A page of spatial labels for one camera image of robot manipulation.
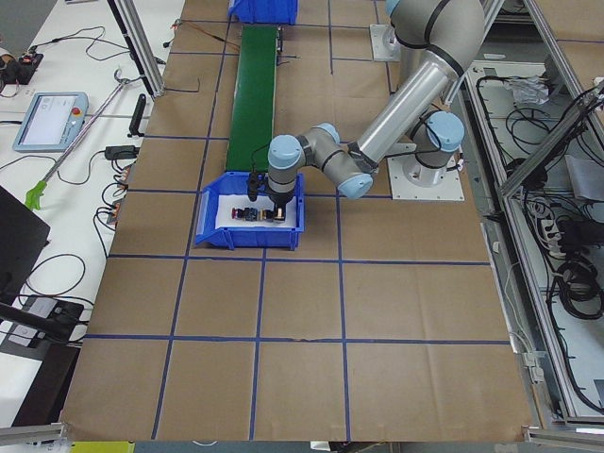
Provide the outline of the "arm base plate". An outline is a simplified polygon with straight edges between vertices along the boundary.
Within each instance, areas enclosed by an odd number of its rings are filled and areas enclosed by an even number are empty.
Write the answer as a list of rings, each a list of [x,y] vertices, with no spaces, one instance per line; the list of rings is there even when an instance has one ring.
[[[401,45],[391,25],[369,25],[373,61],[399,62]]]
[[[392,199],[398,201],[463,202],[465,197],[456,163],[449,153],[439,169],[424,166],[412,155],[387,158]]]

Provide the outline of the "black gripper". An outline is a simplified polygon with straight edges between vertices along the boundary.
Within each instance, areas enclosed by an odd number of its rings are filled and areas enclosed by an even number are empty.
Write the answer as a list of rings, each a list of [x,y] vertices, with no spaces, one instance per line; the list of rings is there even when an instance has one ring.
[[[258,196],[264,194],[275,204],[273,219],[275,222],[286,220],[286,205],[291,201],[291,193],[278,193],[270,185],[271,179],[267,173],[250,172],[246,181],[248,196],[248,215],[259,214]]]

